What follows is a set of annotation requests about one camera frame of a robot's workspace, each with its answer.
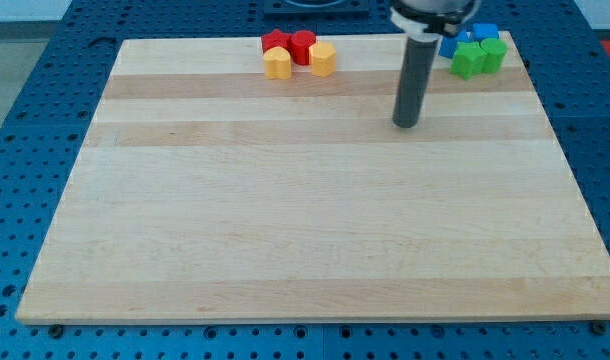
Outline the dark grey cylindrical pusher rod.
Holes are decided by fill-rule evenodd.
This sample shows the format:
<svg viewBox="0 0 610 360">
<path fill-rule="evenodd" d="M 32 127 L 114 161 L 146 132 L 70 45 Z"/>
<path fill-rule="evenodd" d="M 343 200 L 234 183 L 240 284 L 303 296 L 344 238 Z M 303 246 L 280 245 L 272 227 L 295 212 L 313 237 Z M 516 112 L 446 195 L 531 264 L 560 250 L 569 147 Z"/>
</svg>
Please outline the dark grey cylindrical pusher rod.
<svg viewBox="0 0 610 360">
<path fill-rule="evenodd" d="M 407 39 L 392 115 L 399 128 L 412 128 L 419 121 L 437 43 Z"/>
</svg>

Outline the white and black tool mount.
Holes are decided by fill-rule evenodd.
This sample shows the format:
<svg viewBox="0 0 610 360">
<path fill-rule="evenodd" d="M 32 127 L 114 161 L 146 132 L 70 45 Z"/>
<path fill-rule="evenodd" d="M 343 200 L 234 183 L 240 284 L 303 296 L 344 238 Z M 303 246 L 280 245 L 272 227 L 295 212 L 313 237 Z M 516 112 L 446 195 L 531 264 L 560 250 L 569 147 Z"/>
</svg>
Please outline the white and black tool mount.
<svg viewBox="0 0 610 360">
<path fill-rule="evenodd" d="M 454 37 L 474 18 L 481 0 L 391 0 L 391 22 L 415 41 Z"/>
</svg>

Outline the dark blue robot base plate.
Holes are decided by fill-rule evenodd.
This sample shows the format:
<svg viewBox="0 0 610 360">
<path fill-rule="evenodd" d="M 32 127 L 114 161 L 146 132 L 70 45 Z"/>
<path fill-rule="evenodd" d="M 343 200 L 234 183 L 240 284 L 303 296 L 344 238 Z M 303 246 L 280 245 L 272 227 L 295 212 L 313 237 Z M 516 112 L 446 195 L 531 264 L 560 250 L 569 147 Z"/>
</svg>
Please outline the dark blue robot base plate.
<svg viewBox="0 0 610 360">
<path fill-rule="evenodd" d="M 365 15 L 370 0 L 262 0 L 266 18 L 288 15 Z"/>
</svg>

